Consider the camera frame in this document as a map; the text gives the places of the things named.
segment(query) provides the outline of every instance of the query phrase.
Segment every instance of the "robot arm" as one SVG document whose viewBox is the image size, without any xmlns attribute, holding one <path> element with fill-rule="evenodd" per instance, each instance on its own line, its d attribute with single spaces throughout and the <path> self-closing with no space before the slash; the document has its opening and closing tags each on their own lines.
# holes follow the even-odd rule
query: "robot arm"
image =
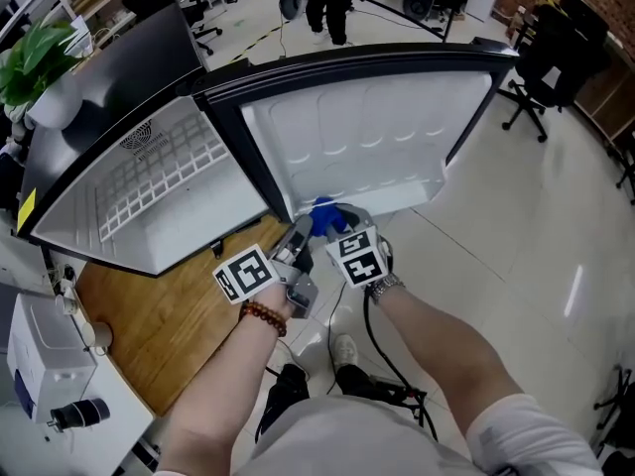
<svg viewBox="0 0 635 476">
<path fill-rule="evenodd" d="M 350 204 L 332 204 L 316 210 L 334 210 L 339 224 L 325 228 L 326 251 L 352 288 L 360 288 L 388 275 L 390 253 L 366 210 Z M 267 256 L 256 244 L 225 261 L 213 274 L 227 299 L 241 303 L 274 283 L 287 286 L 287 299 L 296 306 L 294 317 L 306 318 L 318 297 L 311 280 L 314 263 L 309 240 L 314 219 L 302 215 Z"/>
</svg>

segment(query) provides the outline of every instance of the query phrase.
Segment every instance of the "floor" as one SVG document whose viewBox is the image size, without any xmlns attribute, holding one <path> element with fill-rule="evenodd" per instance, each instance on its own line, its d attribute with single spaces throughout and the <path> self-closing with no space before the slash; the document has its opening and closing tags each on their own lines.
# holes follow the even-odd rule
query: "floor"
<svg viewBox="0 0 635 476">
<path fill-rule="evenodd" d="M 399 20 L 371 4 L 354 5 Z M 239 0 L 216 23 L 224 33 L 209 42 L 216 50 L 210 68 L 228 63 L 280 24 L 277 0 Z M 347 23 L 356 43 L 436 41 L 427 32 L 359 12 Z M 467 17 L 453 25 L 450 41 L 469 42 L 476 35 L 504 40 L 503 31 L 493 20 L 482 24 Z M 278 33 L 269 36 L 249 58 L 256 63 L 278 58 L 279 39 Z M 284 27 L 283 44 L 288 55 L 317 49 L 304 20 Z M 408 288 L 479 330 L 527 393 L 590 438 L 597 421 L 591 406 L 604 392 L 614 363 L 628 356 L 624 341 L 633 332 L 635 212 L 626 193 L 614 186 L 620 171 L 575 112 L 548 110 L 549 140 L 539 144 L 526 115 L 509 132 L 501 129 L 513 110 L 510 101 L 496 97 L 438 196 L 377 222 L 395 249 L 395 271 Z M 314 259 L 317 304 L 311 318 L 291 322 L 284 340 L 311 373 L 315 396 L 333 381 L 327 327 L 343 279 L 320 245 Z M 440 441 L 468 455 L 438 385 L 417 367 L 383 315 L 372 310 L 371 317 L 382 348 L 429 393 Z M 364 370 L 390 376 L 365 332 L 359 291 L 343 290 L 331 328 L 353 336 Z M 265 374 L 256 409 L 234 447 L 233 469 L 253 449 L 272 384 Z M 158 426 L 152 436 L 160 439 L 161 430 Z"/>
</svg>

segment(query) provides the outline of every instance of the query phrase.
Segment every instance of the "potted plant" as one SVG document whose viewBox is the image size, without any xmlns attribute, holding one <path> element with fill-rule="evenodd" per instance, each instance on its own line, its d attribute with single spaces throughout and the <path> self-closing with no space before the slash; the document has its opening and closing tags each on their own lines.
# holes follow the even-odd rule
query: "potted plant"
<svg viewBox="0 0 635 476">
<path fill-rule="evenodd" d="M 44 127 L 68 126 L 81 107 L 81 93 L 69 72 L 80 59 L 64 52 L 73 33 L 67 23 L 34 24 L 0 67 L 0 101 L 29 104 L 27 114 Z"/>
</svg>

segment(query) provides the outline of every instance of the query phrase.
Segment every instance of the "human arm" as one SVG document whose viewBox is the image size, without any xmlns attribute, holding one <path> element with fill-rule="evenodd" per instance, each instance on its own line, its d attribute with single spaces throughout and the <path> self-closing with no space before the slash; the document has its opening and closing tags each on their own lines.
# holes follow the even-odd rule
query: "human arm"
<svg viewBox="0 0 635 476">
<path fill-rule="evenodd" d="M 494 348 L 469 324 L 393 286 L 379 306 L 441 386 L 473 462 L 486 474 L 599 476 L 588 443 L 523 395 Z"/>
<path fill-rule="evenodd" d="M 463 435 L 489 406 L 523 393 L 494 348 L 469 324 L 400 286 L 381 295 L 379 306 L 417 363 L 439 383 Z"/>
<path fill-rule="evenodd" d="M 254 299 L 286 319 L 293 308 L 275 284 Z M 204 364 L 174 406 L 159 470 L 226 476 L 231 449 L 253 411 L 278 331 L 246 315 Z"/>
</svg>

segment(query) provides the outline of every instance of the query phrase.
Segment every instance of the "yellow sticker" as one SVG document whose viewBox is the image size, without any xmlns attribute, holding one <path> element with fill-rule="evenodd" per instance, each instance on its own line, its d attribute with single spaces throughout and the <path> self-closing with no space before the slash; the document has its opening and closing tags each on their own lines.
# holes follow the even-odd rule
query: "yellow sticker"
<svg viewBox="0 0 635 476">
<path fill-rule="evenodd" d="M 31 215 L 31 212 L 33 211 L 33 208 L 35 207 L 36 207 L 36 190 L 33 189 L 31 193 L 29 194 L 29 197 L 27 197 L 27 200 L 24 201 L 24 203 L 22 203 L 22 206 L 20 206 L 20 211 L 18 211 L 18 231 L 20 231 L 22 224 L 24 224 L 27 218 L 29 218 L 29 215 Z"/>
</svg>

